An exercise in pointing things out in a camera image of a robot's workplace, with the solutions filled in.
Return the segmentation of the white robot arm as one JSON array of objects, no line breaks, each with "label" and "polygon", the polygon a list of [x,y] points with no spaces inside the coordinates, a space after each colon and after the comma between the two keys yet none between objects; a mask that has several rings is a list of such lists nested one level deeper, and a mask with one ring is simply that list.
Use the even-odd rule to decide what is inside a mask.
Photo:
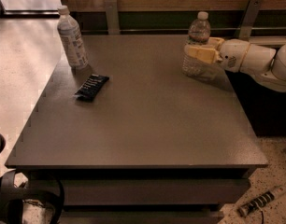
[{"label": "white robot arm", "polygon": [[210,81],[222,69],[247,74],[272,91],[286,92],[286,44],[276,50],[240,39],[211,37],[206,44],[184,46],[182,71],[188,77]]}]

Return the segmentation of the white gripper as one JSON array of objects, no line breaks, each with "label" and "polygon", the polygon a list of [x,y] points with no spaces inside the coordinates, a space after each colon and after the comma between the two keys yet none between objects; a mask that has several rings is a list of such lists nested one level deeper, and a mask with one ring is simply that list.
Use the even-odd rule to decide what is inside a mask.
[{"label": "white gripper", "polygon": [[249,42],[239,39],[225,41],[221,37],[211,36],[207,43],[209,46],[185,45],[184,52],[203,63],[219,63],[221,68],[234,73],[240,70],[250,48]]}]

